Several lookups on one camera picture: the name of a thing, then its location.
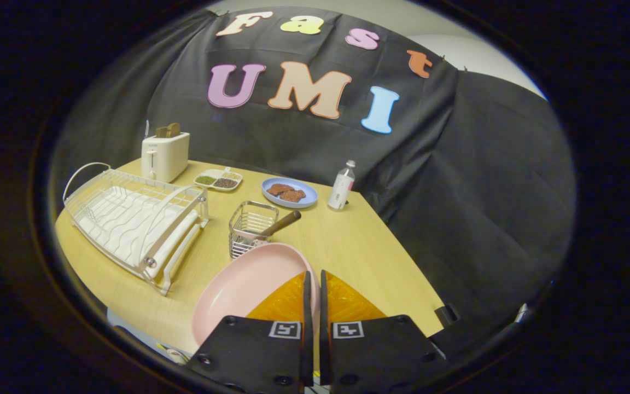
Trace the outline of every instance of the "white divided dish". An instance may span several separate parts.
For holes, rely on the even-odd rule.
[[[240,186],[240,183],[242,183],[242,174],[238,174],[237,172],[232,172],[231,170],[232,168],[230,167],[225,167],[225,170],[205,170],[204,172],[201,172],[197,177],[193,179],[193,183],[200,186],[210,187],[215,190],[220,190],[221,192],[230,192],[231,190],[235,190],[238,186]],[[233,187],[214,186],[215,183],[218,181],[218,179],[225,177],[225,174],[228,174],[228,173],[238,178],[238,179],[227,178],[231,181],[237,182],[235,186]],[[212,177],[212,178],[215,178],[215,182],[213,182],[212,184],[203,184],[203,183],[198,182],[198,178],[200,177]]]

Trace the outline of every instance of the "dish rack handle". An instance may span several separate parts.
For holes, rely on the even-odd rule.
[[[143,256],[142,249],[145,248],[145,240],[147,239],[147,235],[150,232],[150,227],[157,219],[157,216],[160,214],[160,212],[162,212],[162,209],[164,209],[174,197],[184,192],[185,190],[191,189],[192,187],[205,190],[205,188],[199,187],[195,184],[190,184],[188,186],[181,187],[177,190],[174,190],[155,207],[155,209],[152,212],[152,215],[150,215],[151,219],[145,222],[145,224],[143,225],[143,228],[140,230],[140,234],[144,234],[142,242],[140,242],[140,247],[138,248],[137,252],[133,253],[137,256],[139,267],[143,267],[142,262],[145,260],[145,258],[154,257],[155,253],[157,253],[157,251],[160,249],[160,246],[164,244],[165,240],[167,240],[167,237],[175,230],[178,224],[182,222],[184,217],[188,215],[188,212],[192,210],[193,207],[195,207],[195,205],[199,202],[200,198],[203,197],[203,194],[201,194],[200,196],[193,199],[193,201],[191,201],[190,204],[186,205],[186,207],[182,210],[182,212],[179,215],[177,215],[177,218],[174,219],[172,224],[170,224],[170,226],[167,227],[165,232],[162,235],[160,235],[160,237],[157,240],[155,240],[154,245],[152,245],[152,247],[150,247],[150,250],[148,250],[148,252],[145,253],[145,256]]]
[[[77,177],[77,174],[81,171],[84,170],[86,167],[89,167],[90,165],[95,165],[95,164],[101,164],[101,165],[105,165],[106,167],[108,167],[108,169],[110,170],[110,165],[105,164],[105,163],[101,163],[98,161],[95,161],[93,163],[89,163],[89,164],[85,164],[82,165],[77,171],[75,171],[75,173],[72,174],[72,177],[69,178],[69,180],[67,181],[67,186],[65,186],[65,191],[62,192],[62,203],[65,203],[65,199],[67,196],[67,188],[69,187],[69,184],[72,183],[72,180],[74,179],[74,177]]]

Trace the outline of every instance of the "meat slice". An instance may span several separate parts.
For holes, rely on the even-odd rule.
[[[298,202],[300,199],[305,197],[305,193],[303,190],[288,190],[287,192],[281,193],[281,199],[290,201],[290,202]]]
[[[267,193],[271,195],[280,195],[281,193],[288,192],[289,190],[293,190],[293,188],[287,184],[275,183],[267,189]]]

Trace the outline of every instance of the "orange letter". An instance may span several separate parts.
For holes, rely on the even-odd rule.
[[[227,36],[228,34],[237,34],[242,32],[242,26],[250,27],[258,22],[259,18],[269,18],[273,12],[266,11],[263,13],[242,14],[235,17],[224,30],[216,33],[217,36]]]
[[[295,93],[295,102],[299,110],[306,109],[318,97],[317,104],[310,111],[318,117],[337,119],[340,117],[337,107],[340,97],[347,83],[352,77],[336,71],[330,71],[320,80],[313,83],[307,65],[299,62],[283,62],[283,78],[278,86],[275,97],[268,101],[270,107],[289,109],[293,106],[290,101],[291,90]]]
[[[407,53],[410,53],[410,70],[422,78],[429,78],[429,73],[424,70],[424,66],[432,67],[432,62],[427,60],[427,55],[414,50],[408,50]]]
[[[281,25],[281,30],[285,32],[301,32],[304,34],[317,34],[320,32],[320,26],[325,23],[322,18],[317,16],[294,16],[290,18],[290,22]]]

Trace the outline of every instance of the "table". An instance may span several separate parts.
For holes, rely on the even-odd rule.
[[[200,172],[211,168],[224,167],[190,161],[172,184],[192,184]],[[140,175],[141,160],[117,170]],[[101,302],[145,334],[190,354],[198,350],[191,334],[196,301],[208,282],[232,261],[227,236],[232,213],[245,200],[272,205],[260,187],[272,175],[235,167],[232,170],[242,174],[242,184],[232,192],[208,190],[210,222],[185,253],[166,297],[95,249],[72,227],[67,210],[55,223],[70,265]],[[318,280],[320,270],[325,269],[352,285],[387,316],[407,314],[427,336],[440,331],[442,325],[434,311],[443,306],[441,299],[364,197],[351,192],[349,204],[336,212],[327,207],[331,186],[306,183],[317,190],[318,202],[301,210],[302,219],[276,233],[272,242],[285,242],[300,250]],[[292,212],[285,207],[278,209],[280,217]],[[318,342],[315,344],[317,358]]]

